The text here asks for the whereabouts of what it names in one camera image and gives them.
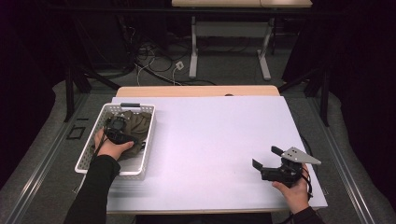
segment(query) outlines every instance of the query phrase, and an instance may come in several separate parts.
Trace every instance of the person's left hand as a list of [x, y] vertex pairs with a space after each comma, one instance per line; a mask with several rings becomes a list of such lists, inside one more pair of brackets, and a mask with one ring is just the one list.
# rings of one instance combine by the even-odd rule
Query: person's left hand
[[[105, 134], [104, 129], [100, 129], [95, 134], [95, 137], [94, 137], [95, 150], [97, 150], [103, 134]], [[112, 143], [110, 140], [108, 140], [106, 136], [104, 139], [106, 139], [106, 141], [102, 144], [97, 156], [108, 155], [108, 156], [111, 156], [112, 158], [114, 158], [114, 160], [118, 160], [123, 151], [125, 151], [128, 148], [131, 148], [134, 145], [134, 142], [127, 142], [127, 143], [124, 143], [121, 145], [116, 145], [116, 144]]]

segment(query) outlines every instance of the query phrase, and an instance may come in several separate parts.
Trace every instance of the desk leg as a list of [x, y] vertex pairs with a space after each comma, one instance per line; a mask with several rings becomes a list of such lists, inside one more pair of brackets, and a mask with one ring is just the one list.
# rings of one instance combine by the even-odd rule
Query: desk leg
[[271, 80], [271, 75], [268, 69], [267, 61], [265, 61], [265, 51], [267, 51], [271, 33], [272, 28], [268, 25], [265, 30], [265, 38], [262, 42], [262, 49], [257, 50], [257, 53], [259, 55], [260, 67], [262, 68], [262, 76], [264, 77], [264, 80], [267, 81]]
[[190, 61], [190, 78], [197, 77], [197, 64], [198, 64], [198, 49], [197, 49], [197, 35], [196, 35], [196, 27], [195, 27], [195, 17], [191, 18], [191, 41], [192, 41], [192, 50], [191, 50], [191, 61]]

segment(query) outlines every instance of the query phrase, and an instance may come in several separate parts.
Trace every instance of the table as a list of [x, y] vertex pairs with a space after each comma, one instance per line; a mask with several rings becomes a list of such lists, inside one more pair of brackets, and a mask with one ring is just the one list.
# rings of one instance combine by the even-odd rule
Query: table
[[[108, 213], [288, 209], [283, 196], [251, 165], [255, 159], [280, 166], [272, 145], [304, 150], [275, 87], [124, 87], [113, 98], [113, 103], [121, 102], [155, 105], [157, 123], [145, 180], [116, 179], [108, 193]], [[326, 207], [318, 179], [310, 165], [308, 169], [315, 195], [310, 204]]]
[[[276, 8], [307, 8], [312, 6], [310, 0], [172, 0], [173, 7], [268, 7]], [[257, 50], [262, 77], [271, 80], [265, 52], [268, 47], [271, 34], [274, 32], [275, 20], [270, 22], [207, 22], [191, 20], [191, 62], [190, 78], [196, 78], [198, 64], [197, 36], [249, 36], [263, 37], [262, 48]]]

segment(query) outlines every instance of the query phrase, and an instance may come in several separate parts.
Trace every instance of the basket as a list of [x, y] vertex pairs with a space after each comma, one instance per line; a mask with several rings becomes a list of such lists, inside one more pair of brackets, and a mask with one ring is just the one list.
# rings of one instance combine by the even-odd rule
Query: basket
[[148, 128], [148, 137], [145, 141], [145, 148], [140, 150], [132, 158], [119, 161], [120, 164], [120, 174], [116, 178], [121, 179], [144, 179], [146, 166], [149, 160], [149, 152], [151, 148], [152, 137], [155, 129], [155, 106], [154, 105], [141, 105], [141, 104], [105, 104], [93, 126], [90, 137], [85, 144], [84, 149], [79, 156], [78, 162], [76, 164], [75, 170], [77, 173], [87, 174], [88, 168], [90, 167], [92, 150], [91, 146], [94, 146], [94, 135], [99, 131], [105, 124], [106, 113], [111, 112], [117, 114], [131, 110], [134, 113], [147, 112], [151, 114], [151, 122]]

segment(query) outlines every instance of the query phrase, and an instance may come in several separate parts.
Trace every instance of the person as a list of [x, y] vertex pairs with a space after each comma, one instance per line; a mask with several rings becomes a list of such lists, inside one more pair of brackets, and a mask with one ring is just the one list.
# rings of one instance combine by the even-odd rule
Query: person
[[[86, 174], [85, 181], [78, 192], [76, 199], [69, 208], [64, 223], [106, 223], [106, 204], [107, 194], [114, 178], [120, 171], [120, 165], [117, 159], [121, 153], [133, 145], [133, 142], [128, 142], [122, 145], [113, 144], [106, 140], [104, 130], [99, 130], [94, 136], [95, 148], [97, 155], [93, 157], [90, 168]], [[306, 165], [303, 164], [303, 175], [308, 177]], [[295, 183], [291, 188], [286, 187], [279, 182], [273, 182], [273, 187], [278, 189], [285, 197], [290, 211], [293, 213], [293, 220], [295, 224], [317, 224], [324, 223], [316, 212], [308, 204], [307, 183], [302, 178]], [[265, 223], [262, 215], [258, 214], [255, 217], [248, 218], [257, 219], [258, 222]], [[140, 216], [136, 219], [139, 223], [150, 223], [147, 221], [155, 221], [164, 223], [164, 216]], [[182, 221], [177, 216], [167, 216], [172, 218], [172, 222], [176, 223]], [[199, 218], [208, 218], [208, 220], [221, 220], [222, 215], [202, 215]]]

